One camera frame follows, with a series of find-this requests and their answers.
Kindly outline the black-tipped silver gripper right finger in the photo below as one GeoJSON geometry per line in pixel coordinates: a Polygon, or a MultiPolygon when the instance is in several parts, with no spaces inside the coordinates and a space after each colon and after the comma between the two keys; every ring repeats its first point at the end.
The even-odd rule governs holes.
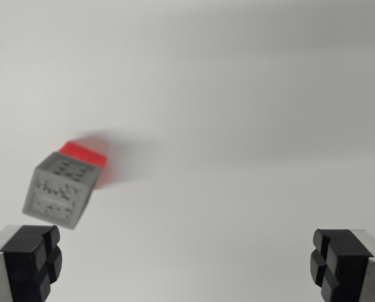
{"type": "Polygon", "coordinates": [[[365,230],[317,229],[313,282],[328,302],[375,302],[375,239],[365,230]]]}

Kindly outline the black-tipped silver gripper left finger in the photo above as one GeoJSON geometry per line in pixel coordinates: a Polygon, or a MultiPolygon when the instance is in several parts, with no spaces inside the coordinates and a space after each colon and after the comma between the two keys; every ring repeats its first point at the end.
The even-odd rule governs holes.
{"type": "Polygon", "coordinates": [[[60,276],[56,225],[8,225],[0,231],[0,301],[46,301],[60,276]]]}

